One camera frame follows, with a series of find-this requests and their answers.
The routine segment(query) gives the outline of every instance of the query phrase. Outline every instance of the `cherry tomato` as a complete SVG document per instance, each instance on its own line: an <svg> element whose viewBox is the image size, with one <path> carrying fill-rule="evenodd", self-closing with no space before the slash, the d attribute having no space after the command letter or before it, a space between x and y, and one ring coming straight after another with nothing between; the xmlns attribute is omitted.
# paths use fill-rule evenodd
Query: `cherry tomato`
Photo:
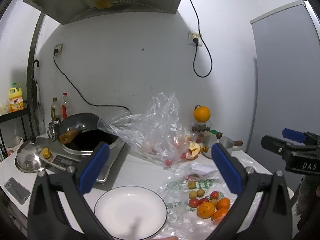
<svg viewBox="0 0 320 240"><path fill-rule="evenodd" d="M172 160L165 160L165 165L171 166L172 165Z"/></svg>
<svg viewBox="0 0 320 240"><path fill-rule="evenodd" d="M185 159L187 158L187 154L186 154L186 153L182 153L180 158L181 158L182 160L185 160Z"/></svg>
<svg viewBox="0 0 320 240"><path fill-rule="evenodd" d="M218 191L213 191L211 194L210 194L210 197L212 197L213 199L218 199L220 193Z"/></svg>
<svg viewBox="0 0 320 240"><path fill-rule="evenodd" d="M201 205L202 203L204 203L204 202L209 202L209 199L207 199L207 198L202 198L202 199L199 200L200 205Z"/></svg>
<svg viewBox="0 0 320 240"><path fill-rule="evenodd" d="M197 198L192 198L189 200L190 207L196 208L199 206L199 204L200 204L200 201Z"/></svg>

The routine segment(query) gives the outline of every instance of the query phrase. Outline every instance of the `white countertop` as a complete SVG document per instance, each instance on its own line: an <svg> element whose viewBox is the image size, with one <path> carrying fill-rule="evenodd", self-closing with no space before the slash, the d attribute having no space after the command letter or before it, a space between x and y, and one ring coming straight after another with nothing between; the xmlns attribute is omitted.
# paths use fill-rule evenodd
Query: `white countertop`
<svg viewBox="0 0 320 240"><path fill-rule="evenodd" d="M141 160L130 155L130 148L126 145L122 150L112 168L110 170L108 180L104 184L96 183L94 188L84 195L88 205L93 210L94 205L97 202L98 198L105 192L115 187L120 186L140 186L157 191L160 186L167 180L169 176L172 175L171 171L163 170L163 168L156 166L153 163ZM237 147L234 147L232 151L232 156L239 159L244 167L253 166L255 170L259 173L271 174L266 168L261 164L252 159L242 150L239 150ZM0 163L0 186L11 199L11 201L21 210L25 216L28 216L28 208L30 203L30 197L26 200L23 205L20 205L14 197L8 192L4 187L4 183L8 181L11 177L17 180L22 184L26 189L32 192L34 182L36 180L37 173L23 173L19 171L15 164L14 160L16 157L16 152L6 158ZM214 162L210 159L205 158L202 155L196 159L197 163L212 165L215 166ZM54 168L47 170L48 173L53 173L57 171ZM293 196L293 191L288 188L290 198ZM77 223L70 206L66 200L66 197L63 192L59 192L59 197L61 204L64 208L65 214L69 220L70 225L73 229L82 232L79 224Z"/></svg>

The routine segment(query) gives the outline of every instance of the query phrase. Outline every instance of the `printed plastic bag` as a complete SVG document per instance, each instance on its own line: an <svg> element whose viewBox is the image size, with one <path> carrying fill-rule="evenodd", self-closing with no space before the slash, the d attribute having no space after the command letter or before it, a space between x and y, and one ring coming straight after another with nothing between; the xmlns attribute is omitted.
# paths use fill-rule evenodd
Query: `printed plastic bag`
<svg viewBox="0 0 320 240"><path fill-rule="evenodd" d="M169 177L157 192L166 203L168 216L165 226L155 238L177 236L182 240L204 240L218 226L218 221L211 221L211 218L200 218L197 215L197 208L191 208L188 205L191 191L188 188L190 180L196 182L196 188L193 190L203 189L205 191L201 198L210 200L212 199L210 193L218 191L218 200L227 197L230 199L231 206L237 198L237 195L232 194L228 189L214 163L212 166L199 163L185 165L183 168L177 169L175 174ZM257 193L239 232L249 227L261 197L262 193Z"/></svg>
<svg viewBox="0 0 320 240"><path fill-rule="evenodd" d="M163 167L186 159L192 139L180 123L179 102L174 93L153 97L145 114L129 115L121 110L112 118L101 117L98 129L120 137L137 151L138 157Z"/></svg>

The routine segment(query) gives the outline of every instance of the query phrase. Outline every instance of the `wok handle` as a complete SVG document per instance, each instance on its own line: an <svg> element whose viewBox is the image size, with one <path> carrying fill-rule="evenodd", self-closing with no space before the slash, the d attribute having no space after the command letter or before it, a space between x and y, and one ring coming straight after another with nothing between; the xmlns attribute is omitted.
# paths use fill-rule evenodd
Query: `wok handle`
<svg viewBox="0 0 320 240"><path fill-rule="evenodd" d="M86 129L85 125L81 125L79 126L77 129L74 130L70 130L68 132L65 132L64 134L59 136L59 141L62 144L67 144L67 143L71 143L72 140L79 134L81 133L83 130Z"/></svg>
<svg viewBox="0 0 320 240"><path fill-rule="evenodd" d="M243 145L243 141L234 141L233 143L235 144L234 146L242 146Z"/></svg>

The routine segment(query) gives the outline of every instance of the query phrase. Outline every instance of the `electrical outlet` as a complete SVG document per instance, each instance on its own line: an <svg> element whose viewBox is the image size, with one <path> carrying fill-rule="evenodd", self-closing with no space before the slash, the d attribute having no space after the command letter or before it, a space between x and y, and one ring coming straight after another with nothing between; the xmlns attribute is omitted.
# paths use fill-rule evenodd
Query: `electrical outlet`
<svg viewBox="0 0 320 240"><path fill-rule="evenodd" d="M60 54L61 54L61 52L62 52L62 46L63 46L63 43L60 43L60 44L54 46L54 49L53 49L53 50L58 49L58 52L56 53L56 55L60 55Z"/></svg>
<svg viewBox="0 0 320 240"><path fill-rule="evenodd" d="M196 44L193 42L194 38L199 39L198 46L202 46L202 41L199 33L189 33L189 44L195 46Z"/></svg>

